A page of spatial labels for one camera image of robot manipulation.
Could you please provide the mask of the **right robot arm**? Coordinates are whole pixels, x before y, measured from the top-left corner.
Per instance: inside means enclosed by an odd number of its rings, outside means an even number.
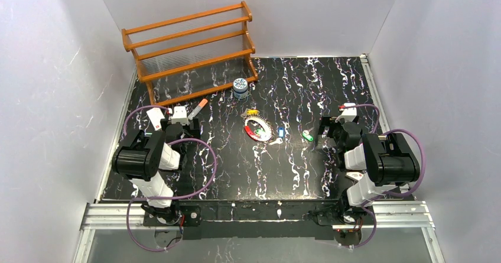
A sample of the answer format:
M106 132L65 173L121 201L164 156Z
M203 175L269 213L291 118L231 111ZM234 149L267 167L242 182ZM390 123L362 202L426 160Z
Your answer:
M340 220L357 220L377 197L420 177L419 162L400 132L380 136L366 133L357 120L337 121L324 116L318 133L333 139L340 171L361 174L339 197L335 214Z

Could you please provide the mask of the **red handled keyring with keys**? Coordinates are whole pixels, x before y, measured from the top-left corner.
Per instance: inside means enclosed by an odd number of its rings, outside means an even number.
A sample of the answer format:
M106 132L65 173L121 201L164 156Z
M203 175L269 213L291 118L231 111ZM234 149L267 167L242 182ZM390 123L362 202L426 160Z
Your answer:
M274 129L257 109L245 109L241 114L244 131L257 142L269 142L274 137Z

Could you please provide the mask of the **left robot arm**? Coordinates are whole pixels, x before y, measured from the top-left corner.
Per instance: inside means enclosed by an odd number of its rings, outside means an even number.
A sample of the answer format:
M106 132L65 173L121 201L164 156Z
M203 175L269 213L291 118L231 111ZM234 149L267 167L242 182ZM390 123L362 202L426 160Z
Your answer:
M112 170L139 188L144 197L172 197L174 192L163 180L161 171L177 171L187 163L187 144L168 145L178 139L200 138L197 118L187 125L160 121L160 129L151 135L135 129L119 143L113 158Z

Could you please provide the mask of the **blue tagged key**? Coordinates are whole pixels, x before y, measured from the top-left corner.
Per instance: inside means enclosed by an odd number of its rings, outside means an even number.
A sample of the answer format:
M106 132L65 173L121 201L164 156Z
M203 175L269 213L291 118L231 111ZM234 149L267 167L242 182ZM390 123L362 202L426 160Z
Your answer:
M277 137L274 141L270 142L269 144L270 145L274 145L274 144L282 144L283 141L284 141L284 136L285 136L285 130L283 127L279 127L278 130L277 130Z

